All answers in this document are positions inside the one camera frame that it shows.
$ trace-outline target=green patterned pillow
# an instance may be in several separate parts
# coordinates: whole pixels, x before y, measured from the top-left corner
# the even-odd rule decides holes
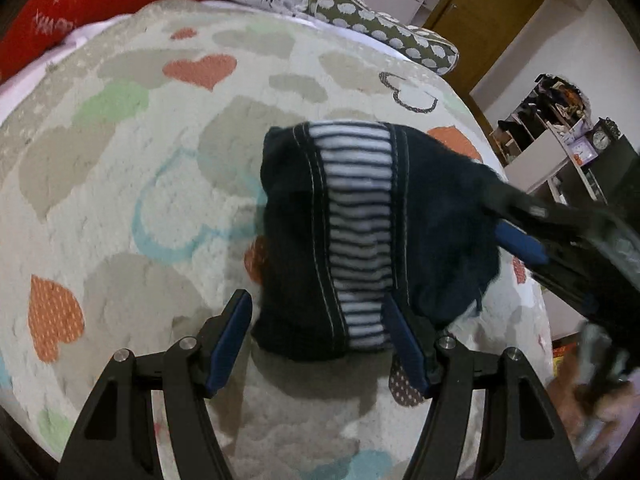
[[[403,25],[384,12],[375,12],[362,0],[308,0],[305,12],[386,43],[438,75],[450,72],[458,62],[458,50],[450,41],[432,30]]]

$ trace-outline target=clock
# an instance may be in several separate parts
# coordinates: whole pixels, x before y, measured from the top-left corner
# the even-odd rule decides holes
[[[616,140],[616,137],[604,119],[600,119],[593,127],[593,130],[585,134],[585,138],[589,139],[591,145],[598,153],[602,153]]]
[[[598,152],[586,137],[581,137],[572,144],[569,144],[568,147],[574,154],[574,159],[578,163],[578,166],[583,166],[598,156]]]

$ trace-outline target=red heart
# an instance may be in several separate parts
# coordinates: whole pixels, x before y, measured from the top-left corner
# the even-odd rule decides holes
[[[29,330],[44,363],[58,360],[58,343],[72,343],[84,332],[82,310],[74,295],[51,280],[31,276]]]
[[[238,61],[233,56],[215,54],[199,61],[178,59],[162,67],[162,73],[172,79],[213,90],[213,87],[236,69]]]

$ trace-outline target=green heart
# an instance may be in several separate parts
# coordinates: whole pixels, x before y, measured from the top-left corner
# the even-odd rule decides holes
[[[38,413],[38,428],[51,450],[62,455],[74,424],[64,415],[44,409]]]

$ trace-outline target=white wall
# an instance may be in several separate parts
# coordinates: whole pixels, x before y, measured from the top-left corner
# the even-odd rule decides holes
[[[578,86],[591,102],[593,119],[611,117],[640,148],[640,52],[606,0],[594,0],[584,12],[545,0],[471,95],[495,126],[541,73]]]

